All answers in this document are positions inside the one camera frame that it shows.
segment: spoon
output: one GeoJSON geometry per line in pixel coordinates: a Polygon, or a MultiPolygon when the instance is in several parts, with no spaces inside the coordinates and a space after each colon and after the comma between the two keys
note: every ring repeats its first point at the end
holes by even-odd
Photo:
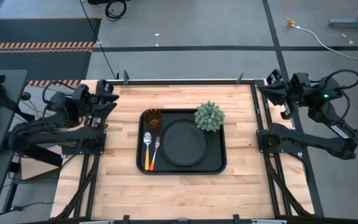
{"type": "Polygon", "coordinates": [[[145,133],[144,137],[143,137],[143,142],[144,144],[146,144],[147,149],[146,149],[146,162],[145,162],[145,170],[149,170],[149,144],[152,142],[152,135],[150,133],[145,133]]]}

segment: black floor mat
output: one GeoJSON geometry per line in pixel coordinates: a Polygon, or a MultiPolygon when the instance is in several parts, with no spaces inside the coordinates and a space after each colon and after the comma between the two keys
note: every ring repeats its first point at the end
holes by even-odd
{"type": "Polygon", "coordinates": [[[28,80],[82,80],[90,58],[88,49],[0,50],[0,70],[28,70],[28,80]]]}
{"type": "MultiPolygon", "coordinates": [[[[98,33],[101,19],[91,18],[90,21],[98,33]]],[[[0,19],[0,43],[5,43],[3,48],[28,47],[27,44],[31,43],[45,43],[43,47],[52,47],[53,43],[64,42],[67,45],[71,43],[71,46],[64,47],[74,47],[74,42],[77,43],[75,47],[89,47],[90,42],[95,40],[86,18],[0,19]],[[6,46],[6,43],[17,44],[6,46]]]]}

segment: butcher block tabletop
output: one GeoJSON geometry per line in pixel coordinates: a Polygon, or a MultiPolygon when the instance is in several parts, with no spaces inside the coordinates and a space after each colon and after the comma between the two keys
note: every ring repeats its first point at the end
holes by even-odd
{"type": "MultiPolygon", "coordinates": [[[[96,88],[94,80],[83,83],[91,91],[96,88]]],[[[107,139],[99,162],[92,220],[122,220],[124,215],[130,215],[131,220],[232,219],[234,214],[241,218],[274,217],[264,157],[255,134],[258,125],[250,85],[118,85],[114,94],[120,98],[106,121],[107,139]],[[141,173],[135,161],[140,114],[151,108],[196,108],[208,100],[226,115],[226,169],[217,175],[141,173]]],[[[258,99],[264,108],[260,93],[258,99]]],[[[291,127],[290,120],[280,117],[283,110],[270,105],[273,122],[291,127]]],[[[267,129],[265,113],[261,113],[267,129]]],[[[287,154],[281,154],[281,160],[287,187],[313,213],[302,163],[287,154]]],[[[83,156],[77,155],[62,169],[51,217],[58,215],[77,191],[82,162],[83,156]]],[[[280,213],[284,214],[278,187],[276,191],[280,213]]]]}

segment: orange striped tape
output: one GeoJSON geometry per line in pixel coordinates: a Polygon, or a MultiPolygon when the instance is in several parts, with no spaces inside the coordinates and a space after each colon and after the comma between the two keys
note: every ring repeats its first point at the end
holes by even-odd
{"type": "Polygon", "coordinates": [[[23,48],[60,48],[60,47],[93,47],[94,42],[23,42],[23,43],[0,43],[0,49],[23,49],[23,48]]]}
{"type": "Polygon", "coordinates": [[[92,52],[91,49],[0,50],[0,53],[92,52]]]}
{"type": "MultiPolygon", "coordinates": [[[[0,20],[10,20],[10,19],[86,19],[86,17],[56,17],[56,18],[46,18],[46,17],[43,17],[43,18],[0,18],[0,20]]],[[[100,17],[90,17],[90,19],[101,19],[100,17]]]]}
{"type": "MultiPolygon", "coordinates": [[[[27,86],[46,86],[54,81],[59,81],[69,86],[79,85],[81,83],[81,80],[30,80],[27,81],[27,86]]],[[[52,86],[60,86],[60,85],[62,84],[60,83],[52,84],[52,86]]]]}

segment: yellow cable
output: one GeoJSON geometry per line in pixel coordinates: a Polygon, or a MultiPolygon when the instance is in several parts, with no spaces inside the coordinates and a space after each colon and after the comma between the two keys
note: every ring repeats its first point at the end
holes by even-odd
{"type": "Polygon", "coordinates": [[[287,17],[287,6],[288,6],[289,1],[290,0],[285,0],[284,17],[287,20],[288,25],[291,26],[291,25],[295,24],[295,21],[293,21],[292,19],[287,17]]]}

